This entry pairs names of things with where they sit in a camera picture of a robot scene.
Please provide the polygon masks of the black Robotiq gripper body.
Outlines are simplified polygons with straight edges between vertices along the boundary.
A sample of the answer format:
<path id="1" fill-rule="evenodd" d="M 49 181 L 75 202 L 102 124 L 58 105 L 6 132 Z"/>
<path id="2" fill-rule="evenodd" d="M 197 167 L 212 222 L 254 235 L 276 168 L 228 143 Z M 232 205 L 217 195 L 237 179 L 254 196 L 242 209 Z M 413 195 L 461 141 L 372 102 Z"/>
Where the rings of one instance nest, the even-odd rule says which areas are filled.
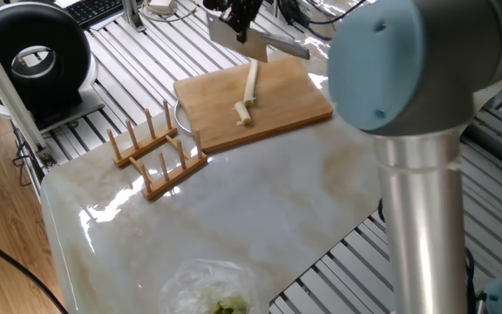
<path id="1" fill-rule="evenodd" d="M 261 5 L 262 0 L 229 0 L 232 12 L 237 16 L 255 16 Z"/>

